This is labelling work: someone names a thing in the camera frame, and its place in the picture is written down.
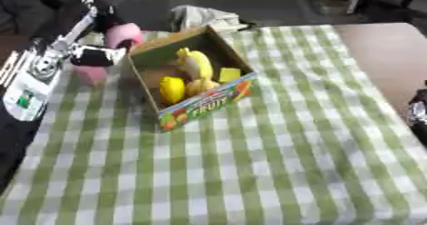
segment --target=table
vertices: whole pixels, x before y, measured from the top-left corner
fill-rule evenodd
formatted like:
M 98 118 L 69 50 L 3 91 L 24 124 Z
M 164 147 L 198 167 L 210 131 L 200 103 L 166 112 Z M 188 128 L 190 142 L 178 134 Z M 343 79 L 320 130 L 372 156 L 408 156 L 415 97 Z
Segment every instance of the table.
M 427 153 L 331 26 L 224 38 L 259 90 L 169 133 L 121 97 L 119 68 L 98 91 L 67 71 L 0 223 L 427 220 Z
M 336 26 L 358 65 L 402 119 L 427 79 L 427 39 L 406 23 Z

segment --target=white cloth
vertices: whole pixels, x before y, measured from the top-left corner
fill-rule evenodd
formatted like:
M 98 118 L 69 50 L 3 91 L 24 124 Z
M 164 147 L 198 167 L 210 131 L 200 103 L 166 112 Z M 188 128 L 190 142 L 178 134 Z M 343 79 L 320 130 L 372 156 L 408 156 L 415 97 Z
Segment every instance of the white cloth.
M 194 6 L 178 6 L 171 10 L 170 23 L 173 31 L 210 25 L 216 31 L 237 31 L 248 27 L 240 23 L 239 16 L 222 10 Z

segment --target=yellow banana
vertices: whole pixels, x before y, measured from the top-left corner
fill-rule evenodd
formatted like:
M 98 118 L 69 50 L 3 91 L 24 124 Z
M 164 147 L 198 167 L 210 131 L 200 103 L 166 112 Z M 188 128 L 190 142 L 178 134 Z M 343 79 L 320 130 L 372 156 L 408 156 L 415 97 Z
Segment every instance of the yellow banana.
M 177 53 L 178 68 L 186 72 L 192 80 L 202 77 L 212 79 L 214 70 L 208 56 L 200 51 L 190 51 L 182 48 Z

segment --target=lemon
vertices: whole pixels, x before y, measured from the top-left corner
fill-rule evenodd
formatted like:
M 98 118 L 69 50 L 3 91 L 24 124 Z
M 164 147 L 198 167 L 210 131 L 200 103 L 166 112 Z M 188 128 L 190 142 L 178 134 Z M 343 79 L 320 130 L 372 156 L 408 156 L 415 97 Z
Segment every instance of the lemon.
M 176 104 L 184 97 L 184 81 L 179 77 L 163 77 L 160 80 L 160 94 L 168 103 Z

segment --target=pink object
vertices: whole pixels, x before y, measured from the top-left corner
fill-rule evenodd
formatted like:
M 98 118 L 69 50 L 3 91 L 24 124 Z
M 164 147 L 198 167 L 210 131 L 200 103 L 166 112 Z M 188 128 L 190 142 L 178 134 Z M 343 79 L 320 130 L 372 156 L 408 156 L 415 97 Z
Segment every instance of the pink object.
M 142 43 L 142 32 L 134 23 L 115 26 L 109 29 L 106 34 L 106 46 L 115 49 L 124 40 L 131 39 L 133 46 Z
M 92 85 L 98 86 L 107 78 L 107 69 L 101 67 L 76 66 L 74 67 L 80 80 Z
M 115 49 L 124 40 L 131 39 L 132 46 L 142 43 L 142 32 L 134 23 L 115 26 L 107 31 L 106 46 Z M 74 67 L 80 79 L 92 86 L 98 86 L 107 78 L 107 69 L 102 67 Z

